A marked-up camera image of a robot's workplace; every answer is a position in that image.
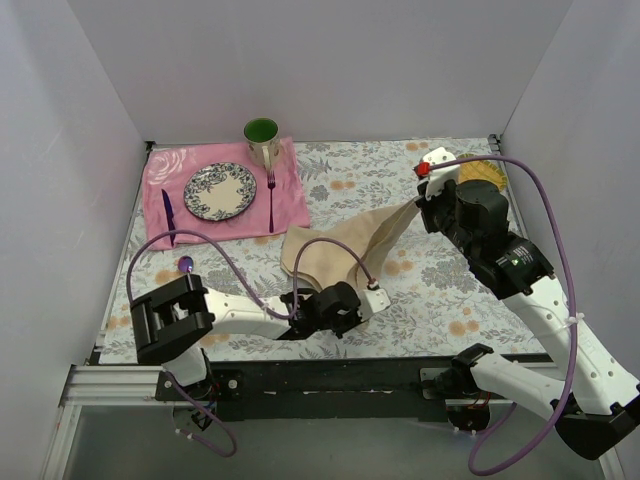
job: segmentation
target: floral tablecloth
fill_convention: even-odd
[[[297,143],[298,170],[305,187],[311,228],[325,230],[363,209],[405,202],[416,195],[412,171],[422,155],[445,147],[456,156],[490,153],[486,139],[425,139],[386,142]],[[126,257],[110,306],[100,363],[135,363],[136,351],[125,292],[125,273],[145,241],[142,208],[136,211]],[[511,228],[518,230],[511,212]],[[280,235],[222,242],[261,296],[291,290],[280,269]],[[241,294],[231,269],[208,245],[180,246],[142,256],[134,274],[134,295],[179,275],[177,260],[190,255],[207,285]],[[200,341],[209,358],[285,360],[309,358],[454,355],[482,342],[500,353],[542,352],[529,329],[468,272],[465,259],[441,235],[425,232],[419,215],[384,264],[381,285],[392,306],[341,340],[318,332],[285,342],[245,335],[207,335]]]

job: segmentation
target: mug handle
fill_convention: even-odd
[[[264,168],[267,171],[271,171],[271,159],[269,158],[269,147],[267,145],[262,146],[262,156],[264,157]]]

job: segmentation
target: white wall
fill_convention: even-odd
[[[64,0],[0,2],[0,478],[37,478],[88,356],[144,144]]]
[[[526,160],[549,191],[578,309],[637,377],[639,45],[638,2],[574,0],[504,135],[506,154]],[[510,174],[529,233],[553,252],[534,188],[519,172]],[[640,432],[619,452],[627,478],[640,478]]]
[[[69,0],[145,140],[502,132],[571,0]]]

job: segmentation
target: beige cloth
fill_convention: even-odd
[[[280,266],[292,276],[302,245],[313,238],[329,237],[351,247],[364,260],[371,275],[379,278],[389,251],[418,211],[411,200],[403,205],[361,213],[326,232],[291,226],[282,246]],[[318,291],[340,281],[346,281],[357,289],[367,285],[366,275],[351,254],[327,242],[314,243],[304,251],[298,274]]]

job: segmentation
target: gray floor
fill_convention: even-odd
[[[480,467],[505,459],[542,422],[516,411],[480,455]],[[232,424],[240,450],[221,459],[173,432],[171,410],[83,409],[66,479],[471,479],[474,440],[445,424],[409,419],[260,420]],[[222,441],[210,428],[214,439]],[[553,434],[495,479],[603,479],[598,462],[573,454]]]

